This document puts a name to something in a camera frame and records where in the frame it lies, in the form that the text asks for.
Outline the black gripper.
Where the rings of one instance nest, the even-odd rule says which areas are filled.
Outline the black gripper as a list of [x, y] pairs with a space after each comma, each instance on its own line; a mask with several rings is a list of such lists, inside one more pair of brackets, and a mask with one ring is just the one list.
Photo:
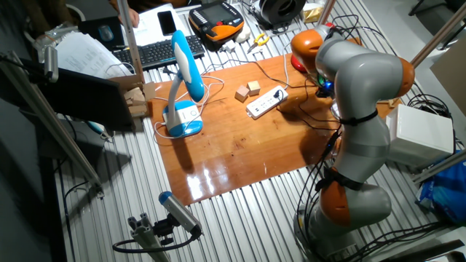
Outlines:
[[333, 82], [323, 82], [317, 89], [315, 95], [318, 98], [334, 98], [334, 84]]

